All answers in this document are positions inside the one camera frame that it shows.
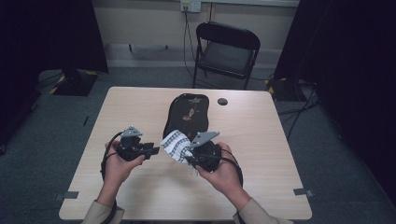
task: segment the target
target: gray carpet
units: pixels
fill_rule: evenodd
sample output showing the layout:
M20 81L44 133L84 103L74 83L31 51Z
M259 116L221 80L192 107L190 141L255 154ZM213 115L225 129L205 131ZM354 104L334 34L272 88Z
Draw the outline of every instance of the gray carpet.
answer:
M273 72L255 69L252 76L264 79ZM40 78L57 73L47 71ZM243 81L233 78L211 74L199 78L219 89L243 87ZM258 79L252 79L247 89L265 91ZM110 68L109 74L97 78L88 97L51 95L53 84L40 89L35 110L0 157L0 223L68 223L59 219L62 203L54 197L68 190L110 87L190 88L191 81L183 67ZM304 92L308 95L310 88ZM276 109L286 111L303 105L276 102ZM289 117L280 116L285 134L293 123ZM335 127L318 105L301 114L290 134L290 149L303 184L315 193L309 198L313 217L302 223L396 223L396 211L386 194L364 162L339 140Z

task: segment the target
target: black chair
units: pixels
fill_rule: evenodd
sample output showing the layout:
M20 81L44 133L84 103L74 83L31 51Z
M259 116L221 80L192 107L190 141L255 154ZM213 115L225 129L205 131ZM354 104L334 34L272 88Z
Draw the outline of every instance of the black chair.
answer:
M195 88L197 69L227 77L245 79L248 86L251 70L260 49L260 39L246 29L218 22L203 22L196 29L198 47L192 87ZM207 41L203 50L202 42Z

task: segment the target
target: person's right hand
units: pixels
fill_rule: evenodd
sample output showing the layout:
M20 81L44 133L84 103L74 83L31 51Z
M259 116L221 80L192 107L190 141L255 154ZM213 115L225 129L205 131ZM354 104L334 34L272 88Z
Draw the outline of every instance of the person's right hand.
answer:
M221 157L235 161L233 156L230 154L231 149L227 144L218 143L221 149ZM196 166L195 169L199 175L207 180L212 186L224 194L228 200L240 211L250 201L250 196L242 188L239 183L239 177L235 170L235 167L228 161L220 160L218 169L209 173L200 166Z

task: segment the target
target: wooden table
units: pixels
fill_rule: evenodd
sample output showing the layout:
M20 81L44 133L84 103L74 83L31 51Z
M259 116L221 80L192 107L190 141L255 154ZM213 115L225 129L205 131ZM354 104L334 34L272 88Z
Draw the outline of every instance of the wooden table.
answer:
M105 143L134 125L142 142L160 145L169 105L181 93L199 93L210 100L209 131L227 143L244 174L244 188L272 216L309 219L312 212L270 94L266 91L218 91L113 87L108 91L81 157L60 217L81 220L102 187L100 162ZM225 98L227 105L217 100ZM190 166L178 163L161 148L134 169L120 188L117 202L130 220L231 220L235 208Z

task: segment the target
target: white fabric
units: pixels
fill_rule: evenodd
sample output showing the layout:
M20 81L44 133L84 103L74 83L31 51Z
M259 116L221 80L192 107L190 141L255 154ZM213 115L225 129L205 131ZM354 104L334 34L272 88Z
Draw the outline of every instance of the white fabric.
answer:
M182 163L188 163L185 157L192 156L189 148L190 143L190 139L186 134L179 130L172 131L161 141L166 153L175 161Z

